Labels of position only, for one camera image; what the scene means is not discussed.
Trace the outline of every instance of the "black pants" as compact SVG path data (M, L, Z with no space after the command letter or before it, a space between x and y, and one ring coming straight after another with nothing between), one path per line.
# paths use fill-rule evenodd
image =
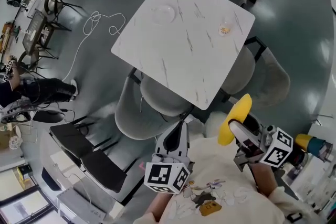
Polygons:
M35 79L24 81L20 92L32 103L68 102L76 91L76 87L59 79Z

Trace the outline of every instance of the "person in black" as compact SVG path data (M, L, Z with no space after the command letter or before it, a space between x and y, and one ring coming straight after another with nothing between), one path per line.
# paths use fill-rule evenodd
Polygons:
M6 0L7 5L13 6L13 7L20 7L21 0Z
M21 99L22 96L28 97L32 104L39 105L68 102L78 94L75 80L72 80L71 84L66 84L59 79L35 79L21 82L16 62L12 70L12 78L0 84L0 109Z

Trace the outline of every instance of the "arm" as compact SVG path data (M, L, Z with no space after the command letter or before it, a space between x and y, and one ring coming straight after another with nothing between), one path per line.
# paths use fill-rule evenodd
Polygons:
M17 70L17 62L14 62L14 66L12 67L13 77L9 80L10 86L12 87L12 91L14 91L20 85L20 75Z
M270 166L262 163L250 164L259 191L268 197L278 187Z
M159 222L172 196L172 194L165 193L157 194L152 203L149 205L149 208L147 209L145 214L152 213L155 220Z

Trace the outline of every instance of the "white t-shirt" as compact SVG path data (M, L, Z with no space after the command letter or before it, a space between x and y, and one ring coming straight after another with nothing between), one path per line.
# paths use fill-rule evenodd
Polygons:
M233 162L237 149L235 141L223 147L216 137L194 141L189 157L195 165L188 187L172 197L160 223L282 224L290 213L313 214L311 208L287 195L283 188L276 188L268 198L258 193L248 167L242 173ZM152 213L134 222L155 223Z

